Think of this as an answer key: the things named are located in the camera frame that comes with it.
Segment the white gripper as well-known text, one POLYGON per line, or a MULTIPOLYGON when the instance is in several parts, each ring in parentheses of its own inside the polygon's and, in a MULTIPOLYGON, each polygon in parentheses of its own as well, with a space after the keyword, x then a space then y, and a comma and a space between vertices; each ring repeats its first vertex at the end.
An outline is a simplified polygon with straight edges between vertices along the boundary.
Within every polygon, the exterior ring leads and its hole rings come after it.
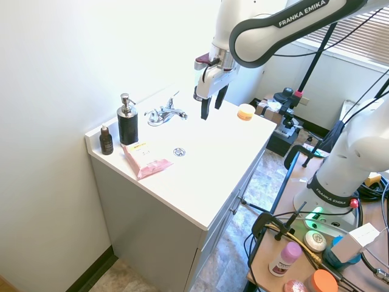
POLYGON ((201 119, 206 120, 209 115, 211 97, 218 92, 215 109, 219 110, 229 84, 236 78, 239 72, 239 65, 229 71, 219 66, 212 66, 206 69, 205 64, 195 64, 195 71, 198 71, 198 82, 194 89, 193 98, 201 102, 201 119))

